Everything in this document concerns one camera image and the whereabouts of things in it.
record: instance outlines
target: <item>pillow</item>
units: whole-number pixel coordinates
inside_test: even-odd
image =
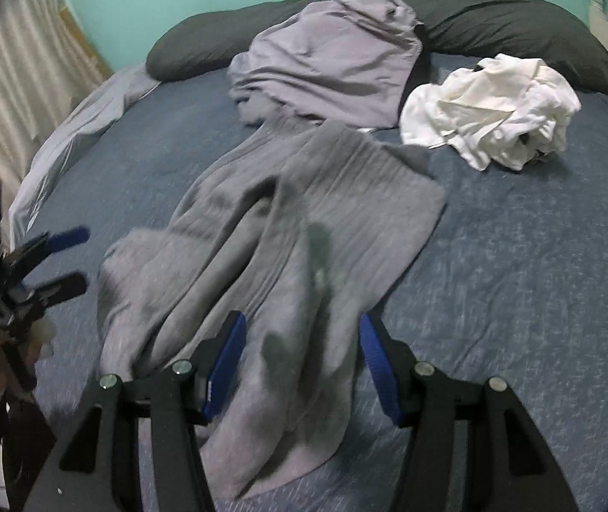
[[[286,0],[234,11],[201,13],[181,21],[154,44],[148,74],[162,81],[184,80],[228,67],[256,35],[299,13],[314,0]]]
[[[287,0],[181,21],[148,55],[157,80],[227,67],[253,38],[317,0]],[[432,52],[541,58],[578,88],[608,94],[608,52],[569,11],[543,0],[403,0],[425,23]]]
[[[576,88],[608,95],[608,51],[581,20],[544,0],[403,0],[434,52],[541,58]]]

